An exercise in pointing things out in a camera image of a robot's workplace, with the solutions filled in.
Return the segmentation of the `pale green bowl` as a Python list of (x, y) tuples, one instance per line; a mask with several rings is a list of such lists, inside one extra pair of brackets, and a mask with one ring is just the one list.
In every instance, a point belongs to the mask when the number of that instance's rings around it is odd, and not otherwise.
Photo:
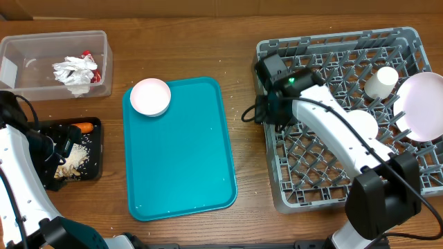
[(348, 121), (362, 138), (375, 139), (378, 134), (378, 124), (375, 118), (366, 111), (353, 110), (347, 113)]

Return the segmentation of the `pink round plate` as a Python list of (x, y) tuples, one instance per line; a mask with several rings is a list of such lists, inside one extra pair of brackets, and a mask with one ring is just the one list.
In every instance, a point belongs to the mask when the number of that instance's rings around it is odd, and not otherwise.
[(442, 76), (432, 72), (409, 77), (397, 91), (399, 99), (394, 114), (402, 114), (396, 121), (400, 131), (417, 142), (435, 140), (442, 135)]

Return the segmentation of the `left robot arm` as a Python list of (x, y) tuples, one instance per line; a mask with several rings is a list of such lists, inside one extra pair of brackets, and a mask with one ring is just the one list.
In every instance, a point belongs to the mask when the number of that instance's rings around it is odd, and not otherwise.
[(103, 238), (94, 228), (64, 218), (45, 188), (57, 187), (56, 169), (66, 162), (80, 128), (41, 131), (28, 123), (20, 95), (1, 92), (1, 225), (7, 248), (142, 248), (131, 234)]

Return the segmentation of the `red foil wrapper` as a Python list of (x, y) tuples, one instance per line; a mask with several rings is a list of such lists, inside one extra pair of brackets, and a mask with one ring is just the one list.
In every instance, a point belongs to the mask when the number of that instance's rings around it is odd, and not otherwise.
[[(90, 59), (92, 62), (95, 62), (95, 60), (94, 60), (94, 58), (93, 58), (93, 56), (92, 56), (92, 54), (90, 53), (89, 50), (84, 51), (82, 53), (82, 55), (81, 55), (81, 58), (82, 59), (86, 59), (87, 58), (87, 59)], [(95, 70), (92, 70), (92, 72), (93, 72), (93, 77), (91, 79), (91, 83), (99, 83), (101, 81), (101, 79), (102, 79), (100, 71), (97, 68)]]

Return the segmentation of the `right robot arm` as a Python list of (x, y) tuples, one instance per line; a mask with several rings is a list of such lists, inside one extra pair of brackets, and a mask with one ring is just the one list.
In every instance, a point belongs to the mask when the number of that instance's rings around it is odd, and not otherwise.
[(394, 154), (356, 123), (310, 68), (257, 64), (266, 93), (255, 101), (256, 123), (282, 133), (297, 122), (311, 129), (338, 159), (351, 180), (345, 202), (347, 223), (324, 248), (371, 248), (390, 230), (420, 213), (419, 164), (408, 151)]

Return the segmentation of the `pink bowl with food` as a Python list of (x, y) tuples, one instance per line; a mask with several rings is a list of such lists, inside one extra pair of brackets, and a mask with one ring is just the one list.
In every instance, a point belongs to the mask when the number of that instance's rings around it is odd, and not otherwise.
[(167, 111), (171, 98), (171, 90), (164, 81), (147, 78), (132, 88), (129, 100), (132, 107), (140, 114), (157, 117)]

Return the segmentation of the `white napkin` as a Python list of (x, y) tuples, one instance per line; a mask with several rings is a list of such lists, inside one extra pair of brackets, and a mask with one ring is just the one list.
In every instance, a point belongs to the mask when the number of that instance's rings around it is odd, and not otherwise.
[(65, 57), (63, 62), (52, 65), (55, 79), (77, 98), (90, 91), (94, 71), (98, 65), (90, 56)]

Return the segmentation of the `orange carrot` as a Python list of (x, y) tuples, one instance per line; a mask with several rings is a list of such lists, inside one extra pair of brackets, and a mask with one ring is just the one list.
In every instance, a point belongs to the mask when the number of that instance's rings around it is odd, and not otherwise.
[(91, 133), (94, 126), (90, 122), (75, 123), (73, 126), (80, 129), (81, 133)]

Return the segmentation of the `white paper cup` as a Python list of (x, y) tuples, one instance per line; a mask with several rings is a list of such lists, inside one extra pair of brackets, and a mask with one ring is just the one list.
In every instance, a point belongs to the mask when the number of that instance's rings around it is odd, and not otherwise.
[(372, 99), (386, 99), (398, 80), (398, 72), (392, 67), (384, 66), (365, 83), (365, 94)]

